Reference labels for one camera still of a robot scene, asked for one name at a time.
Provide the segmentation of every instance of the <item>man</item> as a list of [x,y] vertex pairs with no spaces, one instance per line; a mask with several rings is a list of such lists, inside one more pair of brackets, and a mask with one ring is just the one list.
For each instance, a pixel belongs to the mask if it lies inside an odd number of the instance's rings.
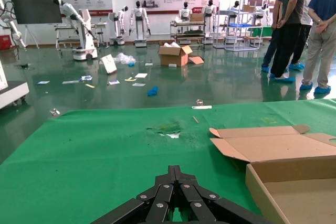
[[261,65],[261,71],[268,73],[269,72],[269,64],[273,58],[275,51],[277,50],[277,43],[279,40],[279,29],[277,29],[277,22],[280,17],[282,17],[282,8],[281,8],[282,0],[275,0],[274,10],[273,10],[273,23],[272,23],[272,39],[264,56],[263,63]]
[[279,41],[271,69],[271,78],[281,82],[294,82],[284,76],[290,56],[295,50],[301,29],[301,17],[305,0],[282,0],[282,19],[278,22]]
[[299,39],[294,50],[293,59],[291,64],[289,64],[290,69],[294,70],[302,70],[305,68],[304,64],[300,63],[299,60],[301,58],[304,46],[306,45],[311,26],[313,24],[313,20],[308,15],[308,5],[311,0],[304,0],[303,7],[303,15],[301,18],[301,31],[299,35]]
[[313,87],[311,79],[322,49],[318,86],[314,93],[328,94],[331,90],[328,74],[336,52],[336,0],[311,0],[308,13],[314,23],[300,90],[310,90]]

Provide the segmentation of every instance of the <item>jeans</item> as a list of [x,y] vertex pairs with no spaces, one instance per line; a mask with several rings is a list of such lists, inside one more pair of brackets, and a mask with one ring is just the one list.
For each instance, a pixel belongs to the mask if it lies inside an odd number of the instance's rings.
[[275,51],[277,50],[277,43],[279,40],[279,29],[275,29],[272,33],[272,39],[270,41],[270,44],[268,46],[267,52],[264,56],[264,61],[262,63],[263,68],[267,68],[273,58],[273,55]]
[[283,75],[289,63],[289,59],[295,50],[300,31],[301,24],[285,24],[280,28],[277,51],[271,69],[271,73],[273,73],[276,78]]
[[299,35],[298,42],[296,44],[296,48],[294,50],[292,64],[298,63],[301,54],[303,52],[304,46],[306,45],[309,33],[310,33],[311,26],[310,25],[301,25],[301,31]]

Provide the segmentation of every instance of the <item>green cloth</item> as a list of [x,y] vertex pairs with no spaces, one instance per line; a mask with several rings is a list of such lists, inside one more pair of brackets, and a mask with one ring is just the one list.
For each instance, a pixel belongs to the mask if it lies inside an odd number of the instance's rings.
[[[272,36],[273,30],[270,26],[265,26],[262,30],[262,37]],[[252,31],[252,37],[260,37],[261,28],[250,28],[249,31]]]
[[[259,212],[244,172],[212,144],[209,127],[307,124],[336,135],[335,114],[333,100],[69,112],[48,120],[0,166],[0,223],[90,223],[153,186],[168,165]],[[180,138],[160,135],[178,131]]]

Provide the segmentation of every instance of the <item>plastic bag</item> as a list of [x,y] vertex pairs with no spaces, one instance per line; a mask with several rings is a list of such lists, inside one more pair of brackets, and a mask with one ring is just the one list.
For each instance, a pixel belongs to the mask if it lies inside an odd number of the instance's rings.
[[136,63],[136,60],[134,59],[133,56],[127,56],[124,55],[122,52],[117,55],[117,57],[114,58],[114,62],[118,63],[120,62],[121,64],[129,64],[129,63]]

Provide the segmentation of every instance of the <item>black pants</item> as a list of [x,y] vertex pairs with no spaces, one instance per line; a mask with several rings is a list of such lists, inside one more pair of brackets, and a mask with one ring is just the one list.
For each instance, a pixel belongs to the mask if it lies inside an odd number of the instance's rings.
[[299,35],[298,42],[296,44],[296,48],[294,50],[292,64],[297,63],[303,52],[304,46],[306,45],[309,33],[310,33],[311,26],[310,25],[301,25],[301,31]]
[[295,50],[301,30],[301,24],[285,24],[279,30],[277,51],[274,56],[271,73],[279,78],[284,73],[289,59]]

